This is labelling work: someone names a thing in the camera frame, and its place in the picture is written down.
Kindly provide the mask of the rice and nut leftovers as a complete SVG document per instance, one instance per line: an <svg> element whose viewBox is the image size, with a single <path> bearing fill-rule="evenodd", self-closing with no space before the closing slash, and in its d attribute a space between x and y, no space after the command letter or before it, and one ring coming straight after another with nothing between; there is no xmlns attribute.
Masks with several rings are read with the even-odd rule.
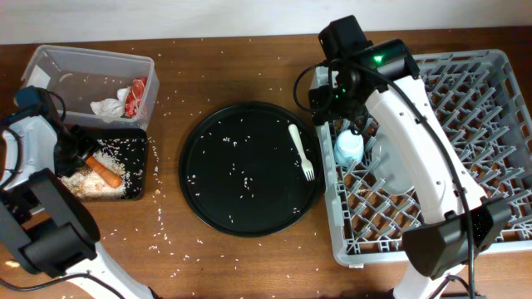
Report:
<svg viewBox="0 0 532 299"><path fill-rule="evenodd" d="M83 166L71 176L60 177L60 181L81 201L116 200L124 197L126 184L129 182L125 165L117 158L102 151L97 151L93 157L122 179L119 187L113 188L108 185L98 173L88 166Z"/></svg>

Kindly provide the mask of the light blue plastic cup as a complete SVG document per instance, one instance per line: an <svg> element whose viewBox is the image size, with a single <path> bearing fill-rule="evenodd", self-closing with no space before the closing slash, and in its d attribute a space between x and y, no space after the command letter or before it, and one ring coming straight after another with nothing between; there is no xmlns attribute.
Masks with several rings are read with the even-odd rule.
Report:
<svg viewBox="0 0 532 299"><path fill-rule="evenodd" d="M361 135L355 135L350 130L344 130L333 146L336 163L342 167L359 164L364 154L364 140Z"/></svg>

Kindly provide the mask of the white tissue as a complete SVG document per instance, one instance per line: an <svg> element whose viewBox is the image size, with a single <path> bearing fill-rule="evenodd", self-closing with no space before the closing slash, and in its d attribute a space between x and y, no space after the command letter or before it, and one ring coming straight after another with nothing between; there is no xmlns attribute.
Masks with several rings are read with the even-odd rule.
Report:
<svg viewBox="0 0 532 299"><path fill-rule="evenodd" d="M129 92L129 87L121 88L116 92L116 98L93 101L90 103L92 112L103 117L122 117L125 114L126 97Z"/></svg>

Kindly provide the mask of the orange carrot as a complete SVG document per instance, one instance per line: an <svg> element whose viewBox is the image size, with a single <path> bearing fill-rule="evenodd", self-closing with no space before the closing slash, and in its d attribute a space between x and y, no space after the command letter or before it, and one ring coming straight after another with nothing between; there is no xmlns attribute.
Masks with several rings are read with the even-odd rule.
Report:
<svg viewBox="0 0 532 299"><path fill-rule="evenodd" d="M110 171L106 166L101 164L94 157L91 156L87 158L86 165L94 172L96 172L110 187L118 188L121 185L121 177Z"/></svg>

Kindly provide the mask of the red snack wrapper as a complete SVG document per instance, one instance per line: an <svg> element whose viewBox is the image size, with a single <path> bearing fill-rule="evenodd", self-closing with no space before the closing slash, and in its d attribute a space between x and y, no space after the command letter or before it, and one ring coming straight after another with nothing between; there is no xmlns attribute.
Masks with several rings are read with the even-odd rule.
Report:
<svg viewBox="0 0 532 299"><path fill-rule="evenodd" d="M134 116L136 116L140 108L140 104L142 102L146 83L146 77L141 77L133 80L132 86L128 91L125 102L125 116L127 118L133 118Z"/></svg>

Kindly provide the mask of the grey plastic plate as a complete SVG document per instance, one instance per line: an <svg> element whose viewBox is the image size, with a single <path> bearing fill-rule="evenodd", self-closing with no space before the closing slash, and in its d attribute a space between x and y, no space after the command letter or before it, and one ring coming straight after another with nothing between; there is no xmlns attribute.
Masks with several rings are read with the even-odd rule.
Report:
<svg viewBox="0 0 532 299"><path fill-rule="evenodd" d="M414 189L411 176L407 173L400 155L383 134L376 135L376 142L372 147L372 160L377 160L373 175L377 180L384 180L382 189L386 193L403 195Z"/></svg>

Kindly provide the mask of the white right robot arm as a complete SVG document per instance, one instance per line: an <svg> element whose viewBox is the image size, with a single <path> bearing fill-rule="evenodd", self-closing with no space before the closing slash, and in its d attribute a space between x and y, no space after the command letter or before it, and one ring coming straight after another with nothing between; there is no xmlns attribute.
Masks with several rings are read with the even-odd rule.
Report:
<svg viewBox="0 0 532 299"><path fill-rule="evenodd" d="M398 153L416 191L424 223L402 235L409 266L396 298L437 298L460 270L472 271L510 220L503 199L490 199L471 177L436 118L406 44L374 44L354 16L319 33L327 68L309 92L315 125L374 118Z"/></svg>

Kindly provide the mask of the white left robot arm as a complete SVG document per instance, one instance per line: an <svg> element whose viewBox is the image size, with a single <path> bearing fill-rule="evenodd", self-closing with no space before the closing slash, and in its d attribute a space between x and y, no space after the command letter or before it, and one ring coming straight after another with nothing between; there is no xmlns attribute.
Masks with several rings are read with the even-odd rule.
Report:
<svg viewBox="0 0 532 299"><path fill-rule="evenodd" d="M60 180L87 165L121 184L92 158L98 142L79 125L64 126L57 97L25 87L15 95L18 112L1 121L1 242L24 270L47 274L49 286L70 282L94 298L155 298L107 253L95 219Z"/></svg>

